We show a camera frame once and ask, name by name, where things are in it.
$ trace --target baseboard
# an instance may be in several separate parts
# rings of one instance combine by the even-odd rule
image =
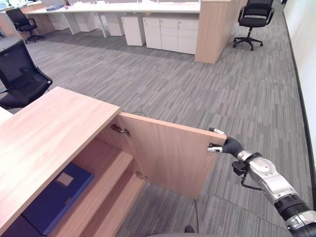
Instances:
[[[307,145],[307,151],[308,151],[310,173],[311,173],[311,182],[312,182],[313,208],[314,208],[314,210],[316,210],[316,182],[315,182],[316,171],[315,171],[315,163],[314,163],[314,156],[313,156],[313,150],[312,150],[310,129],[308,126],[308,120],[307,120],[307,115],[306,115],[303,92],[302,92],[300,78],[298,75],[297,65],[296,65],[296,61],[295,61],[295,57],[294,57],[292,41],[291,41],[290,33],[288,31],[287,22],[285,19],[284,12],[283,12],[283,17],[284,17],[284,21],[285,21],[285,25],[286,25],[287,37],[288,37],[288,40],[290,42],[290,48],[291,48],[292,60],[293,60],[293,65],[294,65],[294,70],[295,70],[297,88],[298,88],[298,93],[299,93],[300,103],[301,103],[301,108],[302,108],[302,116],[303,116],[303,122],[304,122],[304,130],[305,130],[306,145]]]

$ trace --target wire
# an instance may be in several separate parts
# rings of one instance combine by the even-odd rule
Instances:
[[[134,112],[131,112],[131,114],[141,114],[141,115],[147,117],[147,115],[141,111],[134,111]]]
[[[197,233],[198,233],[198,206],[197,206],[197,200],[194,199],[194,204],[196,206],[196,214],[197,214]]]
[[[130,114],[141,114],[141,115],[143,115],[143,116],[145,116],[145,117],[148,117],[144,112],[141,112],[141,111],[134,111],[134,112],[131,112]]]

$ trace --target open cabinet door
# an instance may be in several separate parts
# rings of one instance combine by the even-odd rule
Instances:
[[[116,117],[140,172],[148,181],[166,189],[197,198],[218,154],[209,154],[210,143],[222,145],[225,135],[119,113]]]

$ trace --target office desk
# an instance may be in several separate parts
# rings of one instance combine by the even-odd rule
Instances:
[[[146,181],[196,198],[217,159],[207,147],[226,139],[60,87],[0,131],[0,235],[69,162],[95,176],[50,237],[115,236]]]
[[[234,25],[237,23],[239,10],[247,0],[202,0],[198,2],[161,2],[161,3],[98,3],[70,6],[47,12],[38,9],[27,14],[64,14],[73,34],[82,29],[96,29],[91,15],[81,16],[80,23],[75,14],[95,12],[153,12],[153,13],[199,13],[199,30],[195,60],[205,63],[215,63],[230,39]]]

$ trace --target blue folder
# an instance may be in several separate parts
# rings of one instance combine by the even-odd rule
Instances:
[[[79,166],[69,163],[22,215],[38,232],[48,235],[93,177]]]
[[[9,226],[1,237],[42,237],[22,216]]]

